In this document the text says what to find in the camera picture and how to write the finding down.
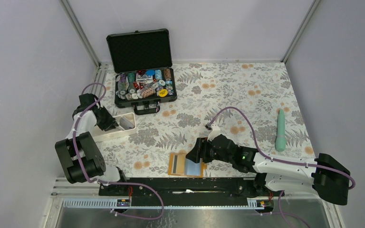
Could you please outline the white rectangular plastic tray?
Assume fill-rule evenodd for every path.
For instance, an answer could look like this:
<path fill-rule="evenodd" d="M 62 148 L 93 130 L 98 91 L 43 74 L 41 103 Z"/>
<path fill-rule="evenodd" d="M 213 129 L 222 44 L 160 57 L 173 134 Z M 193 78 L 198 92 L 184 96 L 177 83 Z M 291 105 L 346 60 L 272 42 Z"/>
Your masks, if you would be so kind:
<path fill-rule="evenodd" d="M 100 128 L 98 126 L 95 126 L 94 129 L 91 132 L 91 135 L 92 135 L 94 141 L 95 142 L 103 142 L 103 141 L 113 140 L 113 139 L 124 137 L 124 136 L 129 136 L 131 134 L 136 133 L 137 132 L 137 125 L 136 125 L 135 114 L 134 113 L 126 113 L 126 114 L 120 114 L 120 115 L 114 116 L 114 118 L 116 119 L 118 124 L 119 124 L 119 119 L 121 117 L 126 117 L 131 122 L 133 122 L 135 124 L 135 128 L 131 129 L 131 130 L 124 130 L 122 127 L 118 126 L 113 130 L 102 131 L 102 130 L 100 130 Z"/>

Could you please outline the light blue card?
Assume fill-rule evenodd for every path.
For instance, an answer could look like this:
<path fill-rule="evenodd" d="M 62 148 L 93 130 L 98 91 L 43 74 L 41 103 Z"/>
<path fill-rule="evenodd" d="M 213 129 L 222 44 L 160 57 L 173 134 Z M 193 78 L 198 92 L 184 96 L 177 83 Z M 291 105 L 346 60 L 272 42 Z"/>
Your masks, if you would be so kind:
<path fill-rule="evenodd" d="M 187 158 L 185 158 L 184 163 L 184 175 L 186 176 L 202 176 L 202 163 L 195 163 Z"/>

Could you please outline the orange leather card holder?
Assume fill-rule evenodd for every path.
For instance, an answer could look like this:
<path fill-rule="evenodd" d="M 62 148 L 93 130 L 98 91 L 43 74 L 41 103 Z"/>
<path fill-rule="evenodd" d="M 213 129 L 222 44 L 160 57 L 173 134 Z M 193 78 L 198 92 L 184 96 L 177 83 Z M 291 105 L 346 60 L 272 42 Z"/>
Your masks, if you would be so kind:
<path fill-rule="evenodd" d="M 207 165 L 200 161 L 194 163 L 189 159 L 186 159 L 186 154 L 171 153 L 168 167 L 168 175 L 202 178 Z"/>

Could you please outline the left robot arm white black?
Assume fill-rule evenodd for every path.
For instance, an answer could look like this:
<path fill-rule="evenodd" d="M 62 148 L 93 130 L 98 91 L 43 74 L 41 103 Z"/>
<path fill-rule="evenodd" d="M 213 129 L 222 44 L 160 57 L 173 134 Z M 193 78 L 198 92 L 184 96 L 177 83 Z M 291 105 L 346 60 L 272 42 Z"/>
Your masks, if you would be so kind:
<path fill-rule="evenodd" d="M 55 143 L 55 150 L 67 181 L 83 183 L 104 175 L 106 165 L 94 138 L 100 133 L 123 130 L 94 94 L 79 96 L 80 105 L 73 112 L 73 125 L 65 139 Z"/>

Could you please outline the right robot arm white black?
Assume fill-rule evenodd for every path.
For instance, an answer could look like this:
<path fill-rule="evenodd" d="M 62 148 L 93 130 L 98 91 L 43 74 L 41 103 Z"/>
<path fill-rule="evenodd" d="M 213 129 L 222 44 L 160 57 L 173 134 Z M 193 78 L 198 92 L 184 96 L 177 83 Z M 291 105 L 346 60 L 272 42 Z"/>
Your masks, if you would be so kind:
<path fill-rule="evenodd" d="M 255 179 L 249 192 L 255 196 L 284 192 L 315 194 L 332 204 L 348 203 L 350 174 L 343 165 L 328 154 L 321 153 L 316 159 L 266 158 L 256 148 L 239 146 L 224 135 L 212 140 L 197 138 L 186 160 L 193 163 L 226 162 L 242 173 L 254 173 Z"/>

